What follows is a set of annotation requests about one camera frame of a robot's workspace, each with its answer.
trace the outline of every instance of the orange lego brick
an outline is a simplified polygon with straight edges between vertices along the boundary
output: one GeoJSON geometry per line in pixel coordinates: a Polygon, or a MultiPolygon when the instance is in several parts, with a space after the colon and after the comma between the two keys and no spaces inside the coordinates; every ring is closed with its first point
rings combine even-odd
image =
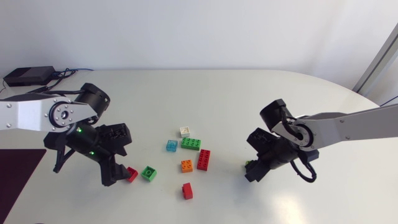
{"type": "Polygon", "coordinates": [[[192,172],[193,171],[193,165],[192,165],[192,160],[187,160],[187,161],[181,161],[181,170],[182,172],[192,172]]]}

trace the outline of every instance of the lego brick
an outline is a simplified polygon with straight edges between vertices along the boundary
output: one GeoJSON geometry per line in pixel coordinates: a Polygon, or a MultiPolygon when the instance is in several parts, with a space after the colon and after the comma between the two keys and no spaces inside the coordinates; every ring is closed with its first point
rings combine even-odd
{"type": "Polygon", "coordinates": [[[181,138],[189,137],[189,127],[180,128],[181,138]]]}
{"type": "Polygon", "coordinates": [[[207,171],[210,160],[210,151],[206,149],[201,149],[198,159],[197,169],[207,171]]]}
{"type": "Polygon", "coordinates": [[[150,166],[147,166],[144,171],[141,172],[141,176],[149,181],[152,181],[156,176],[156,170],[150,166]]]}
{"type": "Polygon", "coordinates": [[[187,161],[181,161],[181,170],[182,172],[192,172],[193,171],[193,165],[192,165],[192,160],[187,160],[187,161]]]}
{"type": "Polygon", "coordinates": [[[128,167],[127,171],[129,171],[129,173],[131,174],[131,177],[127,178],[126,180],[131,183],[138,176],[138,172],[131,167],[128,167]]]}
{"type": "Polygon", "coordinates": [[[182,195],[186,200],[193,198],[191,183],[186,183],[182,185],[182,195]]]}
{"type": "Polygon", "coordinates": [[[183,138],[181,142],[181,147],[184,149],[193,149],[199,151],[201,140],[183,138]]]}
{"type": "Polygon", "coordinates": [[[177,141],[168,140],[166,145],[166,150],[169,152],[175,152],[177,150],[177,141]]]}

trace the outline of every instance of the red lego brick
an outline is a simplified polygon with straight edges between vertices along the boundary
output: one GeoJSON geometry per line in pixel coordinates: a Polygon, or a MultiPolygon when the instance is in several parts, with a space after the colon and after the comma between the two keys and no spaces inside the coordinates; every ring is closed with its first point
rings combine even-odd
{"type": "Polygon", "coordinates": [[[197,169],[207,171],[209,166],[210,151],[206,149],[200,149],[197,169]]]}
{"type": "Polygon", "coordinates": [[[191,183],[186,183],[182,185],[182,195],[186,200],[193,198],[191,183]]]}
{"type": "Polygon", "coordinates": [[[128,167],[127,171],[129,171],[129,173],[131,174],[131,177],[127,178],[126,180],[128,180],[131,183],[137,177],[138,172],[131,167],[128,167]]]}

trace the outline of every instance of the green lego brick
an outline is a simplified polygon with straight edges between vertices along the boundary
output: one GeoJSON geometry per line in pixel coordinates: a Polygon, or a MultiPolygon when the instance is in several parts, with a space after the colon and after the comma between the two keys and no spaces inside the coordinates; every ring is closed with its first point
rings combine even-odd
{"type": "Polygon", "coordinates": [[[156,170],[150,166],[147,166],[144,171],[142,171],[141,176],[149,181],[152,181],[156,176],[156,170]]]}
{"type": "Polygon", "coordinates": [[[181,148],[193,149],[199,151],[201,140],[183,138],[181,142],[181,148]]]}

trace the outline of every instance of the white lego brick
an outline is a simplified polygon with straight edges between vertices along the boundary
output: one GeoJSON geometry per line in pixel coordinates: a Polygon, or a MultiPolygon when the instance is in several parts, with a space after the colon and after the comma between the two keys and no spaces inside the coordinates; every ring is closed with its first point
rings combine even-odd
{"type": "Polygon", "coordinates": [[[180,132],[181,132],[181,138],[189,137],[189,127],[188,126],[180,128],[180,132]]]}

